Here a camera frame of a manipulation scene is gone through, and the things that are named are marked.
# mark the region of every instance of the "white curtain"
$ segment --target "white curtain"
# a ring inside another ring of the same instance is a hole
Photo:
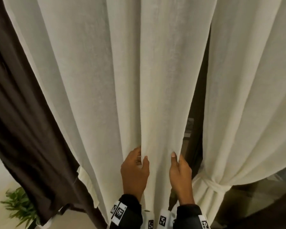
[[[180,153],[216,1],[4,0],[105,219],[140,144],[150,161],[142,204],[155,215],[168,207],[170,154]]]
[[[209,223],[232,185],[286,167],[286,0],[218,0],[203,165],[193,180],[193,195]]]

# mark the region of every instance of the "sleeve cuff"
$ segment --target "sleeve cuff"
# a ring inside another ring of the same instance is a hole
[[[177,208],[177,219],[186,219],[198,215],[202,215],[202,213],[200,207],[196,204],[186,204]]]
[[[125,204],[132,212],[141,215],[142,207],[135,196],[132,194],[124,194],[120,197],[119,201]]]

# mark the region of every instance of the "person's left hand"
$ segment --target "person's left hand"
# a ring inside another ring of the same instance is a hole
[[[121,165],[124,194],[132,194],[140,202],[146,188],[149,176],[149,161],[144,157],[143,166],[137,166],[137,157],[141,155],[141,147],[130,151],[127,158]]]

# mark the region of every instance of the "potted plant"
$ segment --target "potted plant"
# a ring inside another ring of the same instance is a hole
[[[10,218],[18,218],[20,220],[18,227],[24,222],[26,223],[26,228],[29,226],[30,222],[36,219],[36,224],[40,225],[40,219],[37,212],[29,200],[26,192],[22,187],[17,188],[14,192],[6,192],[7,200],[0,201],[5,205],[5,208],[10,211],[15,211],[10,214]]]

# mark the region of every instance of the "curtain tie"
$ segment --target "curtain tie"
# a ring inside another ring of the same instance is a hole
[[[212,181],[205,173],[205,171],[201,172],[201,179],[205,182],[205,184],[210,187],[212,190],[214,190],[217,193],[226,193],[229,189],[231,189],[232,186],[228,185],[221,185],[214,181]]]

